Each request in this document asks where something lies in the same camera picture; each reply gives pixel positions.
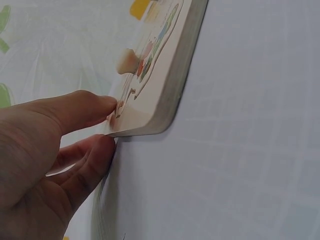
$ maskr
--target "orange tab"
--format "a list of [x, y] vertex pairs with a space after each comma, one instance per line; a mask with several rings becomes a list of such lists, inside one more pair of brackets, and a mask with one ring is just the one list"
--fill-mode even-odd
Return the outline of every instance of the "orange tab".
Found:
[[130, 8], [130, 14], [138, 20], [141, 20], [149, 3], [150, 0], [135, 0]]

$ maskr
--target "gray grid pattern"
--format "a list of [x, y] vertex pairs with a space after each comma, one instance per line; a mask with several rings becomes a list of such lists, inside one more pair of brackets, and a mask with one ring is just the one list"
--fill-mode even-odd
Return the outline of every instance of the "gray grid pattern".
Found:
[[209, 1], [173, 125], [119, 143], [97, 239], [320, 239], [319, 14]]

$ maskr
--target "book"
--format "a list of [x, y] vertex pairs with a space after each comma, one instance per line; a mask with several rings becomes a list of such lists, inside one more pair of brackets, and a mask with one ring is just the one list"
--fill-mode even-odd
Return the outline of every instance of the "book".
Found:
[[116, 66], [105, 133], [159, 134], [177, 112], [208, 0], [153, 0]]

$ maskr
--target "hand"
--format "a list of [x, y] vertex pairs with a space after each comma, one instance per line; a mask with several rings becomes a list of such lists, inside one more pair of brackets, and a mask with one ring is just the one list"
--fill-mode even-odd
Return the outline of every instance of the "hand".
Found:
[[108, 171], [115, 142], [94, 135], [60, 149], [61, 138], [102, 123], [116, 104], [76, 91], [0, 109], [0, 239], [63, 238]]

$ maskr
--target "illustration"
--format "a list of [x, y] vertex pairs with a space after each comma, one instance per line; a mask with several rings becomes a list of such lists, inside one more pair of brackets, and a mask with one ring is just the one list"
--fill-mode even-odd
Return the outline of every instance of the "illustration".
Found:
[[176, 26], [183, 2], [183, 0], [180, 0], [179, 3], [174, 5], [171, 11], [165, 16], [163, 23], [158, 28], [155, 26], [152, 29], [141, 55], [137, 56], [139, 62], [137, 64], [136, 72], [134, 74], [129, 73], [126, 76], [126, 80], [122, 87], [123, 92], [115, 111], [116, 118], [119, 118], [122, 115], [130, 96], [133, 96], [133, 100], [136, 100], [150, 80], [158, 57]]
[[0, 83], [0, 109], [14, 105], [14, 98], [9, 87]]
[[[10, 10], [10, 6], [5, 5], [0, 12], [0, 34], [6, 29], [7, 23], [9, 22]], [[6, 54], [9, 48], [9, 45], [0, 37], [0, 51]]]

